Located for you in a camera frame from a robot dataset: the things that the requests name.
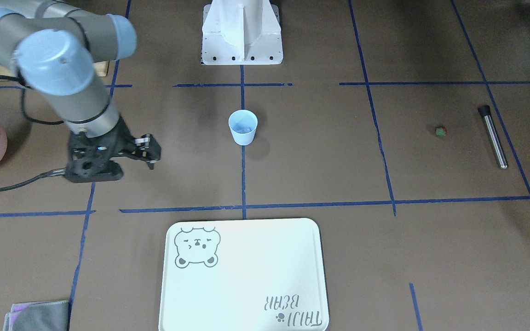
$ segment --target gray cloth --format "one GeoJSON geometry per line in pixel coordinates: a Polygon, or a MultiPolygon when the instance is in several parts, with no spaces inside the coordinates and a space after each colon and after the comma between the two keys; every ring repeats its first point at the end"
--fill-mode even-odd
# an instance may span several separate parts
{"type": "Polygon", "coordinates": [[[67,331],[69,302],[15,303],[6,314],[3,331],[67,331]]]}

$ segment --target bear illustration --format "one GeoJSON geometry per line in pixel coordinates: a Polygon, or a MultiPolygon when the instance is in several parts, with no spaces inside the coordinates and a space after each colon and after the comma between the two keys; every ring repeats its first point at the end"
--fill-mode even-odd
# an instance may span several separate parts
{"type": "Polygon", "coordinates": [[[181,228],[175,236],[175,265],[185,268],[190,263],[204,263],[212,268],[218,263],[216,250],[219,243],[220,234],[215,228],[181,228]]]}

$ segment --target white tray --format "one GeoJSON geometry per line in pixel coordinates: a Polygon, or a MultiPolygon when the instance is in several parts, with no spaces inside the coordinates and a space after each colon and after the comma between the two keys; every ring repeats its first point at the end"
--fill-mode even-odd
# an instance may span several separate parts
{"type": "Polygon", "coordinates": [[[179,222],[167,231],[159,331],[327,327],[320,231],[313,220],[179,222]]]}

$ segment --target black cap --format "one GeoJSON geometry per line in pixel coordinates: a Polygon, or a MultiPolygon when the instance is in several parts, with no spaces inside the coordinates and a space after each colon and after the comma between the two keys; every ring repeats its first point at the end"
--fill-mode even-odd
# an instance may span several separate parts
{"type": "Polygon", "coordinates": [[[483,105],[483,106],[478,107],[478,113],[480,113],[480,116],[482,117],[492,115],[492,113],[490,112],[490,106],[488,105],[483,105]]]}

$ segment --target stainless steel rod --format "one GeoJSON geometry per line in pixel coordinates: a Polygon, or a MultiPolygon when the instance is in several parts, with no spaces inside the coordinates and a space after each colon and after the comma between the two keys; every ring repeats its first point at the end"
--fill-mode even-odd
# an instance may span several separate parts
{"type": "Polygon", "coordinates": [[[492,122],[490,106],[484,105],[479,107],[478,112],[484,120],[486,130],[488,130],[488,136],[490,136],[490,142],[492,143],[492,149],[494,150],[494,155],[496,155],[496,160],[498,160],[498,166],[500,169],[508,168],[507,157],[504,155],[504,149],[502,149],[502,145],[500,145],[500,139],[498,138],[496,127],[494,126],[494,122],[492,122]]]}

